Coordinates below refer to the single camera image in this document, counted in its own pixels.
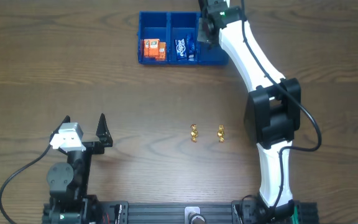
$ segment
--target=blue divided tray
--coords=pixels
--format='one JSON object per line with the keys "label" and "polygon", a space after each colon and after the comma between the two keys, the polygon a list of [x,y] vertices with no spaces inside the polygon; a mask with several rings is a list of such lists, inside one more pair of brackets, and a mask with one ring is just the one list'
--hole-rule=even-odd
{"label": "blue divided tray", "polygon": [[[209,49],[210,44],[197,42],[200,12],[139,12],[137,57],[144,65],[225,65],[229,56],[220,46]],[[195,40],[195,60],[177,60],[175,39],[192,34]],[[166,61],[143,57],[143,40],[160,39],[167,43]]]}

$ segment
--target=black cable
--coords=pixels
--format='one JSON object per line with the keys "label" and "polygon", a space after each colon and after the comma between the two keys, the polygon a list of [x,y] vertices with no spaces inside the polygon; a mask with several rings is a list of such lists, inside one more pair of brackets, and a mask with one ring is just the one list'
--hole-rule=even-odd
{"label": "black cable", "polygon": [[41,156],[39,156],[38,158],[34,159],[32,162],[30,162],[29,164],[25,165],[24,167],[18,169],[16,172],[14,172],[8,179],[5,180],[5,183],[2,185],[1,189],[0,189],[0,211],[1,213],[4,215],[4,217],[6,218],[6,220],[10,223],[10,224],[16,224],[16,222],[14,222],[9,215],[7,215],[7,213],[5,212],[5,209],[2,205],[2,193],[4,193],[4,189],[6,187],[6,185],[18,174],[20,174],[23,170],[29,168],[30,166],[32,166],[33,164],[35,164],[36,162],[38,162],[39,160],[41,160],[49,151],[50,149],[50,145],[48,145],[48,147],[46,148],[46,150],[41,154]]}
{"label": "black cable", "polygon": [[274,79],[264,69],[264,67],[262,66],[262,64],[260,63],[258,58],[256,57],[254,51],[252,51],[252,49],[251,49],[251,47],[250,47],[250,45],[248,43],[248,40],[247,40],[247,37],[246,37],[246,31],[245,31],[245,27],[244,27],[244,23],[246,21],[244,0],[241,0],[241,8],[242,8],[242,25],[241,25],[241,27],[242,27],[242,36],[244,38],[244,43],[246,43],[246,46],[247,46],[249,52],[251,53],[252,57],[254,58],[254,60],[258,64],[259,68],[264,73],[264,75],[273,83],[273,85],[282,94],[284,94],[289,100],[291,100],[294,104],[296,104],[297,107],[299,107],[299,109],[302,110],[302,112],[304,112],[304,114],[310,120],[311,124],[313,125],[314,129],[316,130],[316,134],[317,134],[317,145],[315,147],[304,148],[304,147],[296,147],[296,146],[285,146],[285,147],[281,148],[281,150],[279,151],[278,157],[280,159],[280,173],[281,173],[280,190],[278,192],[278,196],[277,196],[277,199],[276,199],[274,205],[272,207],[270,207],[269,212],[266,215],[265,220],[263,222],[261,222],[261,223],[266,223],[268,221],[267,219],[269,219],[269,217],[273,214],[275,208],[277,207],[277,204],[280,201],[280,197],[281,197],[281,194],[283,192],[283,186],[284,186],[283,151],[286,150],[286,149],[294,149],[294,150],[303,151],[303,152],[314,152],[314,151],[318,150],[320,148],[320,146],[321,146],[321,141],[322,141],[321,140],[321,131],[320,131],[320,128],[319,128],[316,120],[309,113],[309,111],[304,106],[302,106],[302,104],[299,103],[293,96],[291,96],[291,94],[289,94],[287,91],[285,91],[278,83],[276,83],[274,81]]}

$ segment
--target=wooden table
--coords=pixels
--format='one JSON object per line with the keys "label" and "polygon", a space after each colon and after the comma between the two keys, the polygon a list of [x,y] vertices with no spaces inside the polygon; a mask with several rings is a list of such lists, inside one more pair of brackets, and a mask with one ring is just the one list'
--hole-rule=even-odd
{"label": "wooden table", "polygon": [[[94,156],[89,180],[100,200],[230,202],[258,192],[259,156],[242,123],[247,91],[234,64],[139,65],[139,11],[151,10],[198,3],[0,0],[0,186],[41,154],[66,114],[90,139],[105,113],[114,147]],[[358,222],[358,1],[248,0],[247,15],[270,61],[301,82],[323,131],[318,152],[291,152],[294,198],[318,202],[322,223]],[[314,130],[301,123],[295,145],[312,146]],[[16,222],[40,223],[46,174],[60,161],[50,151],[8,185],[3,202]]]}

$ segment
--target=orange packet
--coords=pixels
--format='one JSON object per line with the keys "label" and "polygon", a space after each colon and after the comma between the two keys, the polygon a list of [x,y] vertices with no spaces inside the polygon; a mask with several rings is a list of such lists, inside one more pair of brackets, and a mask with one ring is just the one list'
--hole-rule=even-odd
{"label": "orange packet", "polygon": [[143,46],[143,56],[149,57],[149,46],[150,46],[150,40],[144,39],[143,40],[144,46]]}
{"label": "orange packet", "polygon": [[158,52],[158,58],[157,60],[165,60],[167,53],[166,53],[166,49],[167,49],[167,43],[165,42],[160,42],[159,44],[159,52]]}
{"label": "orange packet", "polygon": [[160,40],[159,39],[149,39],[150,41],[150,47],[149,47],[149,57],[155,57],[158,58],[159,56],[159,45]]}

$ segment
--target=blue packet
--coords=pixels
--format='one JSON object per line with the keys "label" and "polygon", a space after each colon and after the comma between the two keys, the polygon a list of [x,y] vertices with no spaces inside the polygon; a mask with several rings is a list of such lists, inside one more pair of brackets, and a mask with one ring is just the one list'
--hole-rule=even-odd
{"label": "blue packet", "polygon": [[177,60],[187,60],[185,40],[175,40],[175,47],[177,50]]}
{"label": "blue packet", "polygon": [[187,34],[186,43],[189,52],[189,61],[194,61],[196,48],[194,46],[193,34]]}

